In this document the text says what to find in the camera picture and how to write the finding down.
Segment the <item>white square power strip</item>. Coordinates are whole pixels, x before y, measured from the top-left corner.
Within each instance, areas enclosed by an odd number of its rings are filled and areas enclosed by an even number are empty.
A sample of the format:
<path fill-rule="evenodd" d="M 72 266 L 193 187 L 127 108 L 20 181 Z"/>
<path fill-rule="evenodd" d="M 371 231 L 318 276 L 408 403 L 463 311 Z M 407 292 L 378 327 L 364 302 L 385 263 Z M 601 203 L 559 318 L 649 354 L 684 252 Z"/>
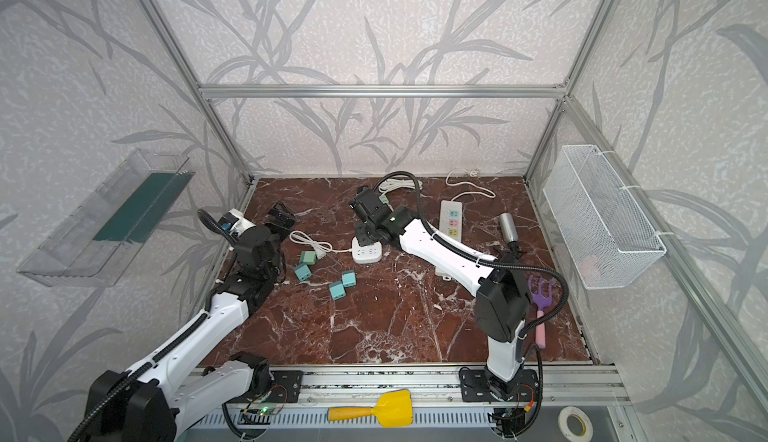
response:
<path fill-rule="evenodd" d="M 383 248 L 380 242 L 362 245 L 357 237 L 352 238 L 351 246 L 347 249 L 336 249 L 330 242 L 315 240 L 300 230 L 292 231 L 289 234 L 289 240 L 296 244 L 311 247 L 318 258 L 323 258 L 332 253 L 350 253 L 355 263 L 371 264 L 380 261 L 383 256 Z"/>

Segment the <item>white long power strip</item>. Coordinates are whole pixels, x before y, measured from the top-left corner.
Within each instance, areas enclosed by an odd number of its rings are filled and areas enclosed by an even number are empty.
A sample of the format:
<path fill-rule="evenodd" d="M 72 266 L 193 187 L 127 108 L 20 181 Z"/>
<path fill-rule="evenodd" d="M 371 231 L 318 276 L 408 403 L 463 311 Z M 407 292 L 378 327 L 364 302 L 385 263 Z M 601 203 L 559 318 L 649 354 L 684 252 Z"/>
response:
<path fill-rule="evenodd" d="M 442 200 L 438 230 L 448 238 L 462 242 L 463 204 L 460 201 Z"/>

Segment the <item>blue power strip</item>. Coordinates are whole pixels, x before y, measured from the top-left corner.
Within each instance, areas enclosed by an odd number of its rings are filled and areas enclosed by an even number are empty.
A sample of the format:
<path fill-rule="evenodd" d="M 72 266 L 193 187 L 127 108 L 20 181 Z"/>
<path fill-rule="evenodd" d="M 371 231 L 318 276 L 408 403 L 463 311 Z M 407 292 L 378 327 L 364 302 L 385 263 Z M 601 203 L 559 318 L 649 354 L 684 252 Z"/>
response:
<path fill-rule="evenodd" d="M 398 189 L 411 189 L 414 190 L 414 188 L 418 187 L 419 189 L 423 188 L 423 183 L 421 180 L 416 179 L 413 180 L 408 177 L 390 177 L 386 180 L 383 180 L 378 185 L 378 192 L 379 192 L 379 200 L 384 204 L 389 204 L 389 199 L 387 198 L 387 194 L 390 192 L 394 192 Z"/>

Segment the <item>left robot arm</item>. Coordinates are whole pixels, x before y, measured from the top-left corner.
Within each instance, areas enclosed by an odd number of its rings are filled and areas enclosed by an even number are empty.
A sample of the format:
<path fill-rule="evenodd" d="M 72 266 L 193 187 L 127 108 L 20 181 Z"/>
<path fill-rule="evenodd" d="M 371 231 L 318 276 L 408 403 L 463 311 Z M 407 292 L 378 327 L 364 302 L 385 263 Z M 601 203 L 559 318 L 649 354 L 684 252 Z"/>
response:
<path fill-rule="evenodd" d="M 174 441 L 215 408 L 239 397 L 261 398 L 274 377 L 266 358 L 246 352 L 192 383 L 200 362 L 267 300 L 287 272 L 282 243 L 296 222 L 276 202 L 262 224 L 232 209 L 219 219 L 197 212 L 225 238 L 238 268 L 215 284 L 204 307 L 149 355 L 122 372 L 105 371 L 91 385 L 72 441 Z"/>

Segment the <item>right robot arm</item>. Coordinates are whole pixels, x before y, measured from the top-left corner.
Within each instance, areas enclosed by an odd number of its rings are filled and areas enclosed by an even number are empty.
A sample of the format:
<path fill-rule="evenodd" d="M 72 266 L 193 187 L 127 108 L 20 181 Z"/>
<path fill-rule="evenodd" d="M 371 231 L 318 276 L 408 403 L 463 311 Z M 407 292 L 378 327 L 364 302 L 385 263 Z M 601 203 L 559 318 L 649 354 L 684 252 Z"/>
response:
<path fill-rule="evenodd" d="M 475 298 L 475 320 L 488 337 L 485 377 L 494 398 L 507 401 L 519 384 L 527 335 L 553 319 L 564 309 L 570 295 L 566 279 L 557 271 L 519 262 L 517 232 L 511 216 L 500 219 L 508 250 L 495 257 L 476 251 L 436 229 L 423 213 L 418 178 L 407 171 L 396 171 L 381 182 L 406 178 L 414 183 L 416 208 L 396 209 L 381 199 L 379 187 L 360 186 L 349 202 L 358 216 L 355 232 L 362 245 L 380 242 L 419 257 L 462 285 Z M 561 296 L 554 307 L 528 322 L 533 303 L 525 275 L 539 272 L 554 278 Z"/>

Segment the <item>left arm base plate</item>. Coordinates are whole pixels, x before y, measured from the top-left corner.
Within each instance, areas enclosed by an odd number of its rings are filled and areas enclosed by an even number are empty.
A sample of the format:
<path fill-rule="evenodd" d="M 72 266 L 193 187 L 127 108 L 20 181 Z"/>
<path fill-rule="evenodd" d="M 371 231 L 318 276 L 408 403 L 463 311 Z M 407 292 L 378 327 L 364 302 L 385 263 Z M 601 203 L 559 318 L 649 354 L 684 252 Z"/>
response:
<path fill-rule="evenodd" d="M 232 399 L 234 403 L 296 403 L 302 384 L 300 370 L 259 371 L 254 375 L 248 390 Z"/>

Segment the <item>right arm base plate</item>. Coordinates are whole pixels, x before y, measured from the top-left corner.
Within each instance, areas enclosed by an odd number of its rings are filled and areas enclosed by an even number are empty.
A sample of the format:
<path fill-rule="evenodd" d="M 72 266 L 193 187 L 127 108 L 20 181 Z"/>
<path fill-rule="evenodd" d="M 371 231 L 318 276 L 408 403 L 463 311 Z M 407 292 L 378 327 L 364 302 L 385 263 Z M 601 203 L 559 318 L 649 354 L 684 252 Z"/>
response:
<path fill-rule="evenodd" d="M 504 382 L 486 369 L 462 367 L 458 372 L 463 402 L 530 402 L 540 388 L 538 373 L 521 369 Z"/>

